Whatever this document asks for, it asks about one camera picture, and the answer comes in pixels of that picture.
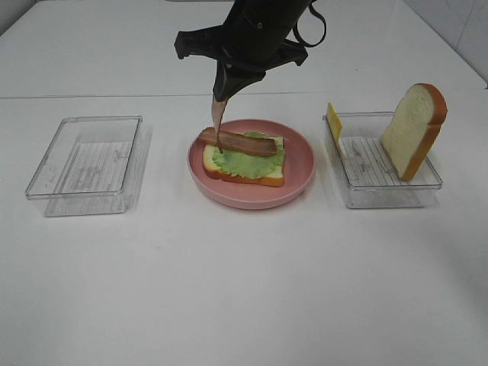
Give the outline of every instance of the transparent tray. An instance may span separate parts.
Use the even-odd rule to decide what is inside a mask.
[[[384,151],[380,136],[393,112],[339,113],[339,145],[326,126],[326,149],[348,208],[425,207],[437,200],[442,180],[428,158],[414,179],[402,181]]]
[[[25,195],[45,217],[123,213],[137,201],[149,139],[141,116],[59,125]]]

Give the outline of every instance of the pink bowl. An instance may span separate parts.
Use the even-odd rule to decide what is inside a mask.
[[[316,160],[312,146],[297,131],[270,120],[231,120],[222,124],[221,129],[234,133],[259,131],[270,136],[283,136],[286,153],[284,185],[265,187],[209,178],[202,164],[204,143],[195,140],[188,150],[188,166],[198,188],[208,197],[231,207],[261,210],[293,200],[310,183]]]

